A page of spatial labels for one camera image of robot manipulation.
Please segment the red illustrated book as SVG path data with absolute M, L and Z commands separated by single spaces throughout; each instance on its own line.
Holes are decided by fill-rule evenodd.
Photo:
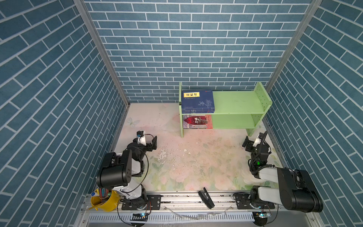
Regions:
M 213 129 L 212 116 L 206 115 L 183 115 L 183 129 Z

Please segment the blue book yellow label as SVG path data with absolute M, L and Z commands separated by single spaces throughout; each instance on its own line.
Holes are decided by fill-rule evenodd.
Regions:
M 181 92 L 181 103 L 181 112 L 183 114 L 215 112 L 212 90 L 183 90 Z

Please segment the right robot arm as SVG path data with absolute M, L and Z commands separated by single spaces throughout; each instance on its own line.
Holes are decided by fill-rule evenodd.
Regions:
M 263 209 L 282 206 L 289 211 L 322 212 L 323 200 L 306 170 L 281 168 L 268 164 L 272 153 L 265 141 L 266 134 L 251 141 L 245 138 L 242 147 L 251 154 L 248 160 L 250 173 L 257 179 L 276 183 L 277 188 L 253 186 L 249 193 L 235 193 L 233 199 L 238 209 Z

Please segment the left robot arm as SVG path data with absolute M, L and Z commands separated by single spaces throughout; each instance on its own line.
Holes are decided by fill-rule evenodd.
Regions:
M 102 189 L 107 189 L 123 196 L 123 208 L 126 210 L 152 209 L 152 201 L 147 198 L 146 189 L 142 183 L 137 183 L 133 177 L 142 177 L 149 168 L 145 168 L 146 152 L 157 149 L 157 137 L 151 143 L 142 144 L 134 139 L 122 154 L 110 152 L 105 154 L 96 176 L 96 183 Z

